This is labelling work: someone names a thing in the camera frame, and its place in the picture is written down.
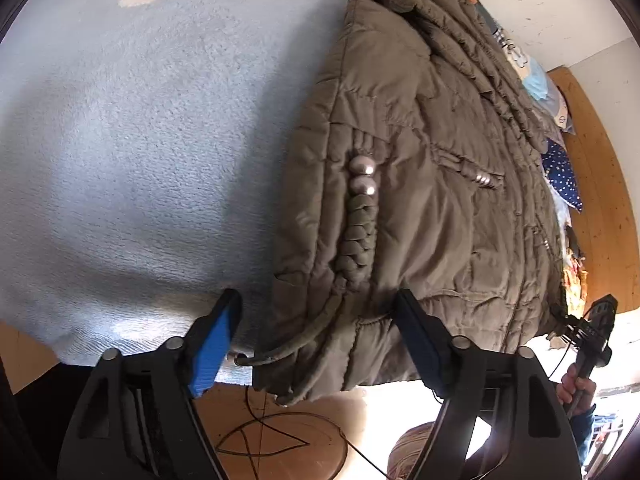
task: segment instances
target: wooden floor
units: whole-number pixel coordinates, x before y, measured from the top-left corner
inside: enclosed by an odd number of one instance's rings
[[[628,312],[640,306],[640,256],[622,170],[602,122],[571,71],[560,67],[549,75],[574,120],[576,134],[565,134],[564,141],[584,204],[581,214],[571,209],[571,220],[586,254],[587,306],[613,294],[618,312]]]
[[[36,380],[58,362],[48,347],[1,321],[0,356],[14,393]]]

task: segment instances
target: colorful fabric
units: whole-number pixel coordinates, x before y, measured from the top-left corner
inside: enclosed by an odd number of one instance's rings
[[[570,264],[564,264],[562,269],[562,284],[566,298],[567,314],[582,317],[587,303],[587,275],[580,260],[574,256],[571,249],[567,249]]]
[[[511,39],[511,35],[494,20],[482,3],[478,0],[470,1],[484,17],[495,40],[522,80],[527,92],[554,118],[556,125],[562,131],[572,132],[573,125],[564,96],[545,70]]]
[[[571,167],[569,156],[560,144],[548,140],[548,150],[542,155],[542,167],[545,170],[546,179],[558,195],[571,207],[582,211],[582,200],[578,194],[578,185],[575,181],[574,168]]]

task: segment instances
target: black cable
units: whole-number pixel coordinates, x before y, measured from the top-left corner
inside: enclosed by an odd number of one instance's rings
[[[431,390],[431,395],[433,395],[433,398],[434,398],[434,399],[436,399],[436,402],[437,402],[438,404],[442,404],[442,400],[441,400],[441,399],[439,399],[439,398],[436,396],[436,392],[434,392],[433,390]]]
[[[357,447],[355,447],[349,441],[349,439],[346,437],[346,435],[342,431],[342,428],[340,426],[338,426],[330,418],[327,418],[327,417],[322,416],[322,415],[318,415],[316,413],[307,413],[307,412],[281,412],[281,413],[272,413],[271,415],[257,416],[257,415],[255,415],[254,411],[251,409],[251,405],[249,404],[249,387],[248,386],[246,386],[245,389],[244,389],[244,405],[246,406],[247,411],[251,415],[252,420],[249,420],[249,421],[247,421],[247,422],[245,422],[243,424],[240,424],[240,426],[237,426],[236,428],[233,428],[231,431],[229,431],[226,435],[224,435],[218,441],[218,444],[215,446],[215,449],[216,449],[216,451],[218,453],[247,457],[251,461],[251,468],[252,468],[252,471],[254,472],[255,480],[260,480],[260,478],[258,476],[258,471],[257,471],[257,469],[255,467],[254,458],[263,458],[263,457],[268,457],[268,456],[276,456],[276,455],[280,455],[282,453],[285,453],[287,451],[291,451],[293,449],[299,449],[301,447],[311,446],[311,443],[307,442],[306,440],[303,440],[300,437],[297,437],[297,436],[294,436],[294,435],[292,435],[290,433],[287,433],[286,431],[278,430],[277,428],[274,428],[273,426],[270,426],[269,424],[265,423],[265,420],[268,420],[270,418],[276,418],[278,416],[286,416],[286,415],[303,415],[303,416],[312,416],[312,417],[315,417],[315,418],[319,418],[320,420],[324,420],[325,422],[331,424],[338,431],[338,434],[340,435],[340,438],[344,442],[344,448],[343,448],[343,451],[342,451],[342,458],[340,459],[340,463],[338,464],[336,469],[332,472],[331,476],[329,476],[329,478],[327,480],[334,480],[338,476],[338,474],[340,473],[340,471],[344,467],[344,464],[347,462],[347,455],[348,455],[348,450],[349,450],[350,447],[357,454],[359,454],[361,457],[363,457],[363,459],[366,460],[371,466],[373,466],[381,475],[383,475],[388,480],[392,480],[384,471],[382,471],[382,469],[380,469],[377,465],[375,465]],[[276,431],[279,434],[282,434],[284,436],[288,436],[289,438],[297,440],[298,442],[300,442],[300,444],[296,444],[295,446],[289,446],[289,447],[286,447],[284,449],[279,449],[278,451],[274,451],[274,452],[270,452],[270,453],[252,453],[250,448],[249,448],[249,440],[247,439],[246,433],[244,432],[244,428],[247,428],[248,426],[250,426],[252,424],[260,424],[265,428],[269,428],[270,430]],[[242,438],[244,439],[244,446],[246,447],[246,453],[239,452],[239,451],[231,451],[231,450],[228,450],[228,449],[222,449],[220,447],[233,434],[235,434],[237,432],[240,432],[242,434]]]
[[[562,354],[562,358],[560,359],[559,363],[554,368],[554,371],[551,372],[548,376],[546,376],[547,379],[550,379],[551,376],[556,373],[556,370],[558,370],[558,368],[560,367],[562,361],[564,361],[564,358],[566,357],[567,353],[569,352],[569,348],[571,348],[571,344],[572,343],[567,343],[566,350],[564,351],[564,354]]]
[[[582,314],[582,317],[584,319],[587,319],[587,316],[589,315],[589,313],[591,312],[591,309],[593,308],[593,303],[591,303],[591,306],[587,309],[587,312],[585,312],[584,314]]]

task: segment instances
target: human hand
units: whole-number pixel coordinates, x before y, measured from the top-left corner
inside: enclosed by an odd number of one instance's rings
[[[596,383],[591,379],[577,377],[578,368],[571,364],[566,373],[562,376],[562,381],[556,386],[556,395],[560,404],[570,404],[574,400],[576,390],[583,390],[582,398],[575,407],[574,416],[581,415],[588,411],[593,404],[593,397],[596,393]]]

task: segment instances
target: white wall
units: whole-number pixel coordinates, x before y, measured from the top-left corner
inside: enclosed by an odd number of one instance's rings
[[[481,0],[546,69],[570,66],[631,34],[609,0]]]
[[[640,235],[640,48],[629,38],[570,68],[611,140]]]

